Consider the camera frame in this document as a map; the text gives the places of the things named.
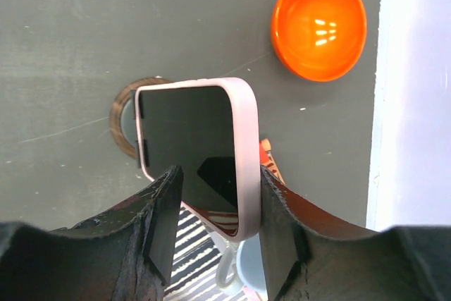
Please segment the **wooden ring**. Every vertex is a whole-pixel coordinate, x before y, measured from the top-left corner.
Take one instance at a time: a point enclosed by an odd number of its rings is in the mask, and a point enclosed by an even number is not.
[[[172,81],[163,78],[145,78],[132,82],[125,87],[114,99],[109,114],[109,127],[114,142],[119,146],[122,152],[132,158],[136,158],[135,147],[131,145],[122,132],[121,115],[125,104],[130,100],[130,91],[136,90],[141,86],[167,84]]]

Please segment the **gray wall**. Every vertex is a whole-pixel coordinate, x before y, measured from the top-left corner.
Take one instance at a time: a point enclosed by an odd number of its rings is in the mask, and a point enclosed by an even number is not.
[[[364,0],[359,63],[326,84],[274,56],[275,2],[0,0],[0,219],[69,226],[146,185],[108,132],[129,82],[237,76],[256,92],[288,185],[364,224],[379,0]]]

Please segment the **orange bowl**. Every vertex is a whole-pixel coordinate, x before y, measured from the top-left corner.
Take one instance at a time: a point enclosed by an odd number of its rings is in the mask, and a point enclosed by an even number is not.
[[[297,75],[331,81],[362,54],[366,14],[362,0],[278,0],[271,39],[279,59]]]

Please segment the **phone screen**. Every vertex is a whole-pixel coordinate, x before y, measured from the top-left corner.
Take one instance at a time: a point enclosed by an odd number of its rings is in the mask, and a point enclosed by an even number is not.
[[[220,229],[238,227],[235,145],[230,99],[219,86],[140,92],[148,173],[184,173],[182,200]]]

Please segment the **pink phone case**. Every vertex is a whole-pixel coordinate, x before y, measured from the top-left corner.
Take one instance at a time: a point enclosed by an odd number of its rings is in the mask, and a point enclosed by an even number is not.
[[[239,78],[214,78],[172,82],[139,87],[135,95],[136,128],[142,171],[153,180],[145,167],[142,149],[142,129],[139,97],[143,91],[169,90],[188,87],[222,87],[229,99],[233,116],[235,167],[237,181],[238,213],[204,211],[183,202],[183,205],[224,238],[239,242],[257,234],[260,228],[260,153],[257,101],[251,87]]]

